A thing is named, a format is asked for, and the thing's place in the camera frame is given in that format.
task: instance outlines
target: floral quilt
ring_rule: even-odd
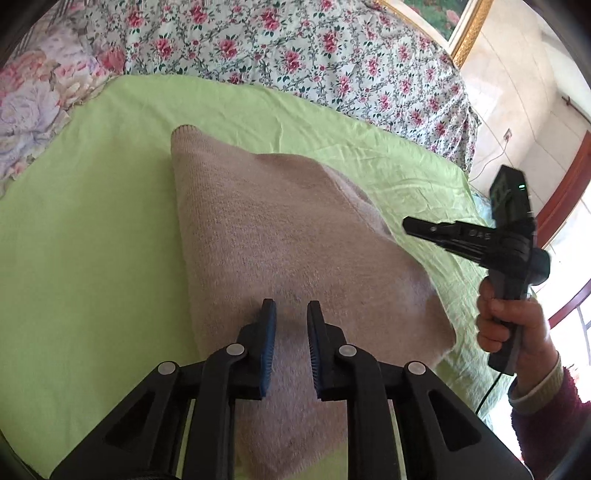
[[[68,109],[119,74],[262,84],[408,138],[470,170],[479,121],[460,72],[435,42],[376,3],[61,3],[69,5],[61,24],[0,72],[0,179],[22,171],[67,122]]]
[[[68,123],[68,110],[97,95],[111,76],[67,21],[48,25],[9,60],[0,70],[0,196]]]

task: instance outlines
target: picture frame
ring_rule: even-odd
[[[493,0],[378,0],[439,43],[461,68]]]

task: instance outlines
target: folded towel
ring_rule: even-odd
[[[306,307],[379,361],[435,365],[455,334],[422,266],[367,196],[297,155],[255,155],[184,125],[171,139],[191,319],[204,354],[232,343],[262,299],[277,303],[268,396],[236,402],[251,478],[279,480],[346,440],[344,402],[314,392]]]

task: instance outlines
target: bed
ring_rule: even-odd
[[[360,185],[433,280],[457,335],[437,374],[475,408],[493,380],[475,342],[484,271],[401,230],[407,215],[484,222],[466,178],[478,120],[449,57],[361,2],[124,5],[60,1],[0,72],[0,186],[17,178],[0,200],[0,429],[17,454],[47,477],[154,365],[202,359],[170,166],[180,124]],[[210,22],[223,37],[203,46]],[[335,32],[361,50],[337,51]],[[343,446],[298,478],[345,472]]]
[[[484,271],[401,230],[406,215],[483,221],[460,168],[286,93],[124,76],[72,112],[0,205],[0,428],[23,460],[46,477],[154,365],[201,359],[170,165],[170,134],[186,123],[250,151],[307,155],[360,185],[435,284],[457,335],[437,373],[476,407],[493,380],[475,343]],[[343,478],[345,457],[300,478]]]

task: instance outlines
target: maroon sleeve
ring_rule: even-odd
[[[544,408],[532,415],[513,410],[513,429],[523,460],[535,480],[545,479],[560,463],[589,414],[591,403],[581,402],[573,377],[566,369],[560,390]]]

